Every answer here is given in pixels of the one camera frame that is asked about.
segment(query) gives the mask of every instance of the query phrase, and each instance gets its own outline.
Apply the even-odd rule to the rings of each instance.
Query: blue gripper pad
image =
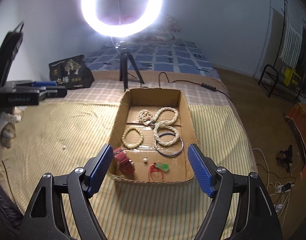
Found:
[[[214,196],[214,189],[212,187],[212,177],[210,172],[207,170],[201,156],[197,150],[190,145],[188,149],[188,158],[191,167],[195,173],[197,181],[201,187],[201,190],[206,193],[210,198]]]
[[[57,86],[56,82],[35,82],[32,83],[32,87],[52,87]]]
[[[90,167],[89,186],[86,192],[89,198],[99,191],[113,158],[112,146],[105,144]]]

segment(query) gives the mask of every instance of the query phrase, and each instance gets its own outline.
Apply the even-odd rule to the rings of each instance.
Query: floor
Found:
[[[293,106],[293,103],[278,98],[267,98],[264,89],[258,86],[257,81],[252,77],[235,73],[229,70],[216,68],[221,80],[226,85],[230,97],[237,108],[239,116],[246,129],[253,148],[262,149],[269,171],[276,173],[280,178],[289,177],[285,169],[276,165],[276,154],[280,150],[286,150],[290,144],[293,145],[293,167],[298,164],[298,147],[291,133],[288,124],[283,116]],[[266,166],[260,152],[254,151],[256,163]],[[299,167],[292,174],[296,177],[296,183],[292,188],[290,203],[282,225],[284,239],[288,239],[298,228],[298,225],[306,215],[306,178],[301,179],[300,172],[304,166],[300,159]],[[258,172],[264,184],[267,182],[267,172],[258,166]],[[288,179],[278,179],[270,174],[270,182],[285,184]],[[273,187],[268,189],[269,193],[274,192]],[[272,197],[273,202],[279,195]],[[283,221],[285,212],[280,216],[280,223]]]

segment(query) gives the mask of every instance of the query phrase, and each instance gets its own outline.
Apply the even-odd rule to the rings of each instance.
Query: ring light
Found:
[[[162,7],[162,0],[148,0],[144,14],[137,21],[123,25],[107,25],[96,17],[96,0],[82,0],[82,13],[86,22],[98,33],[123,38],[138,33],[151,25]]]

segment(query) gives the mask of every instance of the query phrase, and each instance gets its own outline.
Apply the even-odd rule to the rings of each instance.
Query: red leather bracelet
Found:
[[[117,148],[113,153],[115,160],[117,160],[119,164],[120,171],[125,175],[133,174],[135,169],[132,165],[132,161],[127,157],[125,151],[123,151],[121,148]]]

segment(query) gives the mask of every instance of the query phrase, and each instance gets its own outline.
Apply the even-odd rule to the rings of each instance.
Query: green jade pendant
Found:
[[[170,167],[165,163],[157,163],[155,164],[155,168],[161,169],[162,171],[169,171]]]

